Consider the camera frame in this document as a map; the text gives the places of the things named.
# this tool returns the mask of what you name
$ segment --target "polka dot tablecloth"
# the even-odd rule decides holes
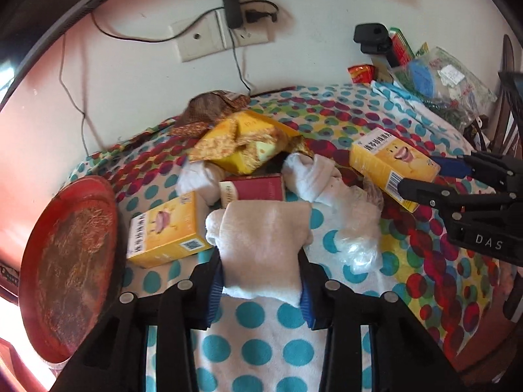
[[[315,153],[334,159],[346,182],[354,180],[348,151],[358,137],[381,127],[428,155],[460,155],[470,147],[448,124],[408,95],[373,83],[331,87],[296,87],[252,99],[252,110],[298,130]],[[113,185],[125,225],[132,217],[176,197],[174,186],[185,153],[195,140],[169,137],[168,119],[105,153],[94,154],[72,172],[69,182],[102,175]],[[437,178],[460,193],[485,192],[470,178]],[[297,197],[287,192],[287,200]],[[334,245],[335,214],[314,204],[314,242],[306,249],[312,262],[355,292],[379,296],[394,290],[451,359],[474,334],[498,281],[498,265],[484,256],[451,245],[443,221],[427,207],[414,214],[385,197],[380,227],[383,267],[354,274]],[[179,261],[141,269],[129,264],[123,288],[138,296],[161,293],[206,262],[205,251]],[[244,301],[223,296],[208,331],[193,331],[200,390],[306,392],[318,390],[326,332],[307,328],[300,311],[270,298]],[[371,387],[370,340],[362,328],[365,389]],[[154,391],[156,328],[147,348],[147,392]]]

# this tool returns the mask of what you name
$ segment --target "silver screw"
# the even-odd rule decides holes
[[[190,280],[182,280],[178,282],[178,289],[180,290],[189,290],[193,287],[193,282]]]
[[[385,300],[387,302],[390,302],[390,303],[396,303],[399,300],[398,295],[394,292],[385,292],[383,297],[385,298]]]
[[[130,303],[134,299],[134,295],[130,292],[125,292],[120,295],[120,302],[122,303]]]
[[[325,288],[334,292],[335,290],[338,290],[340,288],[340,285],[339,282],[337,282],[336,280],[329,280],[325,282]]]

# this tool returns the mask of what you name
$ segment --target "red plate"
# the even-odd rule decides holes
[[[19,306],[38,354],[59,367],[96,324],[114,265],[118,213],[111,185],[86,176],[62,189],[25,246]]]

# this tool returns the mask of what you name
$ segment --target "red box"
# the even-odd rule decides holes
[[[285,200],[281,174],[265,176],[231,176],[220,182],[222,207],[234,200]]]

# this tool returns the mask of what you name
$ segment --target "folded white towel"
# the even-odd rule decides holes
[[[292,153],[283,163],[281,173],[287,188],[308,202],[334,206],[337,196],[347,187],[334,161],[321,155],[312,160]]]
[[[196,191],[207,206],[212,206],[220,199],[220,181],[225,177],[226,172],[214,163],[187,162],[180,171],[175,190],[179,196]]]
[[[220,250],[223,293],[300,305],[297,254],[312,243],[308,202],[233,201],[206,219],[207,241]]]

